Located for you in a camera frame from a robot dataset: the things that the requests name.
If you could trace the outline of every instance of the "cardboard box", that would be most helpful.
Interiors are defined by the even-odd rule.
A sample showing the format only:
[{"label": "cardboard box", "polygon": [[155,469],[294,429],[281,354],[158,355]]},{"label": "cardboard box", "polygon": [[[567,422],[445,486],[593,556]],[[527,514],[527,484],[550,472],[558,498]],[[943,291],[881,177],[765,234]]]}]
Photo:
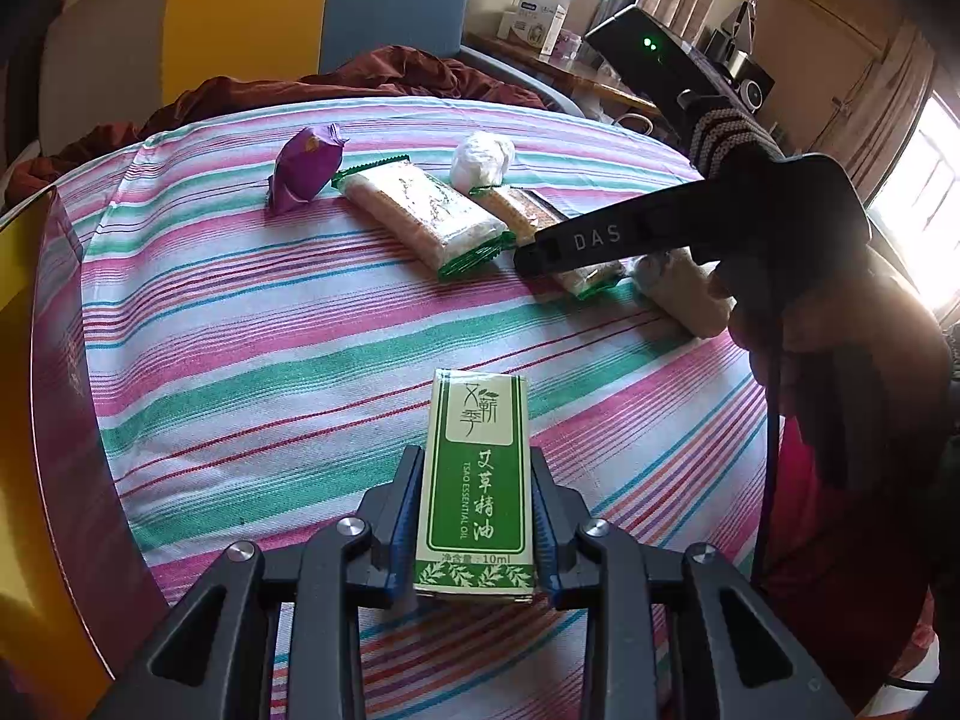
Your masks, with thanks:
[{"label": "cardboard box", "polygon": [[438,370],[430,401],[414,589],[530,600],[534,552],[527,386]]},{"label": "cardboard box", "polygon": [[563,0],[520,0],[508,40],[549,56],[566,18]]}]

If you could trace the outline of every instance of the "red fabric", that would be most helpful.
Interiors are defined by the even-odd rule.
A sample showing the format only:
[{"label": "red fabric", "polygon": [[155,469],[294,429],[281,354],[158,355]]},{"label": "red fabric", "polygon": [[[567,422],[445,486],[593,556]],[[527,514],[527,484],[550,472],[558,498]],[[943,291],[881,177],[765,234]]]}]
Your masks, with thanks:
[{"label": "red fabric", "polygon": [[546,109],[529,89],[492,79],[456,59],[438,59],[405,46],[383,47],[347,62],[333,73],[304,76],[299,81],[243,82],[217,76],[160,108],[143,127],[131,122],[103,124],[54,157],[38,157],[17,166],[7,186],[7,205],[27,199],[84,162],[184,124],[270,105],[410,95]]},{"label": "red fabric", "polygon": [[889,500],[823,487],[791,419],[767,555],[771,608],[859,712],[911,640],[928,589],[908,517]]}]

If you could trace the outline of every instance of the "purple candy wrapper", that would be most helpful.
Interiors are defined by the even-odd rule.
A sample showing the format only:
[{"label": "purple candy wrapper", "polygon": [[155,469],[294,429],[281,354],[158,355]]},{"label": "purple candy wrapper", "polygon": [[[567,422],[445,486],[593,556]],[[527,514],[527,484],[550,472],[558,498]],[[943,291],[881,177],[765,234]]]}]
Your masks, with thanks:
[{"label": "purple candy wrapper", "polygon": [[304,127],[287,141],[270,176],[270,210],[285,214],[320,194],[340,169],[344,143],[336,124],[320,131]]}]

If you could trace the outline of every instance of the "striped tablecloth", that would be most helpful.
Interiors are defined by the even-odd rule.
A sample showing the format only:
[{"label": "striped tablecloth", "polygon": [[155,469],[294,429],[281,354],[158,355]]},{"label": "striped tablecloth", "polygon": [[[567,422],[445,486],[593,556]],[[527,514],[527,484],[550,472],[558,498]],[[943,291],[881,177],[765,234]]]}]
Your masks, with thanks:
[{"label": "striped tablecloth", "polygon": [[[764,408],[728,336],[693,341],[627,281],[578,304],[518,279],[509,256],[440,285],[334,191],[270,217],[277,151],[325,122],[349,138],[345,166],[406,152],[440,178],[464,136],[502,133],[517,146],[508,180],[568,213],[697,177],[625,129],[432,98],[210,119],[65,176],[104,449],[167,598],[237,538],[269,549],[353,511],[405,443],[424,442],[436,367],[526,376],[531,435],[558,482],[642,541],[709,539],[749,562]],[[411,598],[361,627],[373,718],[576,714],[582,613]]]}]

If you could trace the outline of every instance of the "metal screw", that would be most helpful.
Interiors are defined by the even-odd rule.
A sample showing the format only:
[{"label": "metal screw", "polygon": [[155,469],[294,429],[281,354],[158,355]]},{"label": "metal screw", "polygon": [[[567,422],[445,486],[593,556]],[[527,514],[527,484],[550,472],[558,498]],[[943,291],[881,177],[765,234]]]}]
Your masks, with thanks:
[{"label": "metal screw", "polygon": [[606,536],[609,532],[610,524],[606,519],[600,519],[599,517],[591,517],[587,520],[587,524],[584,525],[584,533],[594,538],[603,538],[603,536]]},{"label": "metal screw", "polygon": [[360,517],[344,517],[337,523],[337,533],[341,536],[357,536],[367,526]]},{"label": "metal screw", "polygon": [[227,557],[233,562],[246,562],[256,552],[256,546],[252,541],[234,541],[227,547]]},{"label": "metal screw", "polygon": [[696,562],[710,562],[716,553],[716,547],[710,544],[698,544],[693,548],[693,560]]}]

